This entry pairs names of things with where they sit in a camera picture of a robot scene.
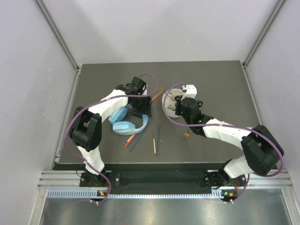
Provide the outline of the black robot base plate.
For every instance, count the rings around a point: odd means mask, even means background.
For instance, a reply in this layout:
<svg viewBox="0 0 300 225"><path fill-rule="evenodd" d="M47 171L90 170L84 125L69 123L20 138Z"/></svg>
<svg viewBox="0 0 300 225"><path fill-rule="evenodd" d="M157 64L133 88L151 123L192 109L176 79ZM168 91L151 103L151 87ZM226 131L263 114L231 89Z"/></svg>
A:
<svg viewBox="0 0 300 225"><path fill-rule="evenodd" d="M100 175L85 169L80 181L81 187L109 185L115 194L126 191L171 193L174 190L242 187L245 184L245 175L230 178L223 171L222 163L107 164Z"/></svg>

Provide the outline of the white divided round container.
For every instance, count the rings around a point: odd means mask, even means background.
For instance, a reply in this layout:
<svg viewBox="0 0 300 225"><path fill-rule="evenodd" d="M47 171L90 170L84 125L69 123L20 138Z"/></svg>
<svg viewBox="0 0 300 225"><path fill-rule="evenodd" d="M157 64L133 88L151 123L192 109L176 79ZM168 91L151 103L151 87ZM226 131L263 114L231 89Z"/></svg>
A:
<svg viewBox="0 0 300 225"><path fill-rule="evenodd" d="M171 89L166 97L167 92L168 91L166 91L162 96L162 108L165 109L166 114L170 118L180 118L181 115L176 115L175 113L175 97L183 95L184 92L181 89Z"/></svg>

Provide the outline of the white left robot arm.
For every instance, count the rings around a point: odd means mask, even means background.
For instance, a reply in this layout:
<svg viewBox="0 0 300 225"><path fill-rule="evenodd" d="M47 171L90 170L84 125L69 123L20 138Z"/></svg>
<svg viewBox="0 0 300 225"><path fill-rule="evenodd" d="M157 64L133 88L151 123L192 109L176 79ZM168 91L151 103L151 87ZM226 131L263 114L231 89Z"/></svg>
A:
<svg viewBox="0 0 300 225"><path fill-rule="evenodd" d="M151 97L147 94L146 82L139 77L134 77L126 85L116 86L108 96L93 105L76 108L68 136L84 159L85 170L81 176L84 187L108 183L98 148L103 122L109 120L113 131L119 135L135 135L147 127L150 117Z"/></svg>

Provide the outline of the light blue headphones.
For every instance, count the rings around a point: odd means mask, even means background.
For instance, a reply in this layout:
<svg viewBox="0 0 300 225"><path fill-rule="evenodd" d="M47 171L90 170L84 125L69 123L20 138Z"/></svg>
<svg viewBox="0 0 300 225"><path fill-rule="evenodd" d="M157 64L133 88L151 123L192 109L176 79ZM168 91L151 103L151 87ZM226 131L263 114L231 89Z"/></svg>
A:
<svg viewBox="0 0 300 225"><path fill-rule="evenodd" d="M142 132L147 127L148 116L146 114L142 115L142 125L139 128L136 128L135 124L132 122L123 121L129 109L132 109L132 106L126 105L109 116L108 120L112 124L113 132L116 134L134 135Z"/></svg>

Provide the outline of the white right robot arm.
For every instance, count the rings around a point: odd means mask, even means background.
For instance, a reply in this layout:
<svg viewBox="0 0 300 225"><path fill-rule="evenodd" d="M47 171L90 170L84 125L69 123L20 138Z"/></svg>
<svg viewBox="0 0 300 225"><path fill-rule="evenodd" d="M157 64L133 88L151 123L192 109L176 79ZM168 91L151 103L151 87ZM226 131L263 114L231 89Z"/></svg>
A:
<svg viewBox="0 0 300 225"><path fill-rule="evenodd" d="M239 128L201 112L202 101L190 97L175 97L175 114L182 116L192 132L218 139L241 149L244 155L226 161L224 166L207 178L207 184L220 188L231 185L237 177L255 173L266 176L284 156L284 151L263 125Z"/></svg>

